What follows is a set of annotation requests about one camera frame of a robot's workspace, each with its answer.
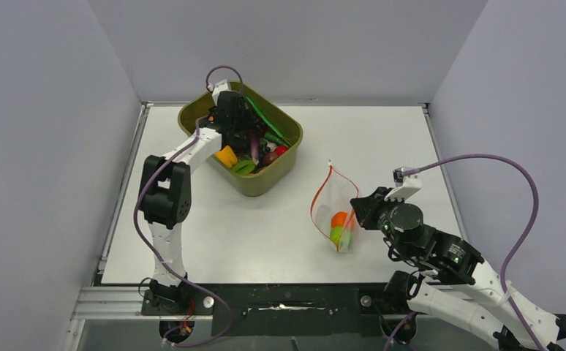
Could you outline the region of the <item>light green toy cabbage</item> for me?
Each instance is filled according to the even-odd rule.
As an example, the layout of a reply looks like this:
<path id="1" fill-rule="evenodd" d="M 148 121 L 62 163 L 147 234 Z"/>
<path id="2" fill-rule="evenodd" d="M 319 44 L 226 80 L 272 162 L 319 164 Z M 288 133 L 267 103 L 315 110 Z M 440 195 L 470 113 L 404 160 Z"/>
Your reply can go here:
<path id="1" fill-rule="evenodd" d="M 347 246 L 350 242 L 351 232 L 348 227 L 335 226 L 329 233 L 330 240 L 337 246 Z"/>

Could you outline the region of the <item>clear zip bag orange zipper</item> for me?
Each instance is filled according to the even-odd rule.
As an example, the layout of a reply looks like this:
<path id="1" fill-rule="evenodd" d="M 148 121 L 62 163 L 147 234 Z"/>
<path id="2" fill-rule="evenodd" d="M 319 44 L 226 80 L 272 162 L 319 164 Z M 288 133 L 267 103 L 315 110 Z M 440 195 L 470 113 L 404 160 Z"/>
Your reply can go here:
<path id="1" fill-rule="evenodd" d="M 337 170 L 332 161 L 329 160 L 328 174 L 312 199 L 310 217 L 312 224 L 328 240 L 336 252 L 348 252 L 357 232 L 358 224 L 350 200 L 359 196 L 360 190 L 357 185 Z M 351 237 L 347 246 L 337 247 L 330 240 L 329 233 L 331 231 L 331 217 L 339 211 L 348 213 L 348 223 L 345 227 L 350 229 Z"/>

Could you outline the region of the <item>orange toy fruit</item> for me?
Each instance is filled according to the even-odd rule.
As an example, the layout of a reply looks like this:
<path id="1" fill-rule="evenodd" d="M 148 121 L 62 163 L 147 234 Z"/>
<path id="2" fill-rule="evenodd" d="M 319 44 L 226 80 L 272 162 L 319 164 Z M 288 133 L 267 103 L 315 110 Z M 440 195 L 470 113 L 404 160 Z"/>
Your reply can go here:
<path id="1" fill-rule="evenodd" d="M 348 213 L 345 211 L 339 211 L 335 213 L 330 220 L 331 228 L 335 227 L 345 227 L 348 223 Z"/>

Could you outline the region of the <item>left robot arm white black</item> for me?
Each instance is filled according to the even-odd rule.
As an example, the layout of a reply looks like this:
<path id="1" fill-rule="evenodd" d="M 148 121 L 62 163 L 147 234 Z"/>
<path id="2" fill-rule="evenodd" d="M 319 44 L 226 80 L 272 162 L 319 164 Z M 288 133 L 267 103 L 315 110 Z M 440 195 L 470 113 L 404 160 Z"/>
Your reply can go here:
<path id="1" fill-rule="evenodd" d="M 204 292 L 188 280 L 182 259 L 181 232 L 192 206 L 192 173 L 251 125 L 243 94 L 223 91 L 208 114 L 195 121 L 187 140 L 143 163 L 133 222 L 156 259 L 149 290 L 157 305 L 186 312 L 194 296 Z"/>

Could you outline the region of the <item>olive green plastic bin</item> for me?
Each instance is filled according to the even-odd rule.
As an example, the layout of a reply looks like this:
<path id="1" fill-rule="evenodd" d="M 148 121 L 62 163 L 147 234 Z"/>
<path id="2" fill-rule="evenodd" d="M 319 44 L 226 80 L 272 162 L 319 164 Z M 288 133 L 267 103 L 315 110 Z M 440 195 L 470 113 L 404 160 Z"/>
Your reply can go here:
<path id="1" fill-rule="evenodd" d="M 269 152 L 273 152 L 278 146 L 268 142 L 264 138 L 266 132 L 274 134 L 274 132 L 262 121 L 255 113 L 253 108 L 247 103 L 247 107 L 255 118 L 257 128 L 254 130 L 259 137 L 259 157 L 260 162 L 256 165 L 254 171 L 248 175 L 240 176 L 225 167 L 214 155 L 207 158 L 206 162 L 215 169 L 231 186 L 238 192 L 247 197 L 259 197 L 271 189 L 278 181 L 284 178 L 295 165 L 297 157 L 297 149 L 303 139 L 303 129 L 301 125 L 279 107 L 275 106 L 271 101 L 258 94 L 250 87 L 242 86 L 238 81 L 231 81 L 232 91 L 238 92 L 244 98 L 249 97 L 262 109 L 262 111 L 274 122 L 282 131 L 287 141 L 291 144 L 289 150 L 280 156 L 271 165 L 264 167 L 262 158 Z M 205 114 L 210 115 L 214 102 L 210 93 L 205 93 L 196 100 L 182 107 L 178 114 L 178 124 L 186 133 L 190 134 L 195 131 L 195 122 Z M 238 161 L 252 160 L 249 149 L 249 131 L 241 132 L 233 136 L 224 136 L 224 147 L 230 146 Z"/>

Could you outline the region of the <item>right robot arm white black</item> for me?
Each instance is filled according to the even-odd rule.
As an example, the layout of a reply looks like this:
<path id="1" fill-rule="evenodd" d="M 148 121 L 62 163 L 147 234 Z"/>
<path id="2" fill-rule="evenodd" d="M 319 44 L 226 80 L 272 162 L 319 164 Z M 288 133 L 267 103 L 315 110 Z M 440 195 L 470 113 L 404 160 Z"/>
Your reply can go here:
<path id="1" fill-rule="evenodd" d="M 384 289 L 385 305 L 441 319 L 482 339 L 495 350 L 560 350 L 566 314 L 536 306 L 501 276 L 464 239 L 425 224 L 422 210 L 379 187 L 350 201 L 364 230 L 379 230 L 388 257 L 415 267 L 395 271 Z"/>

